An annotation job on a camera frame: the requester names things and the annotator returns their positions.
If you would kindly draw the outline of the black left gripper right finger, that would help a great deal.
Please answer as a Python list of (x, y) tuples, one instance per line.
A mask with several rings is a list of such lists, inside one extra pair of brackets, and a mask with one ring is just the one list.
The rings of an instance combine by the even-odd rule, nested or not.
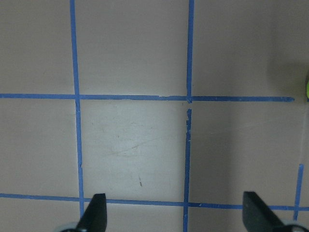
[(285, 222), (254, 191), (242, 197), (242, 222), (248, 232), (307, 232), (309, 229), (292, 221)]

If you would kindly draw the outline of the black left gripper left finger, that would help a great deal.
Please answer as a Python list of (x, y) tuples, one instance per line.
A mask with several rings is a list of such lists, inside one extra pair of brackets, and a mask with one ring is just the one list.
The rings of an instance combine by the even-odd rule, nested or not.
[(107, 229), (106, 194), (95, 194), (75, 227), (57, 229), (57, 232), (105, 232)]

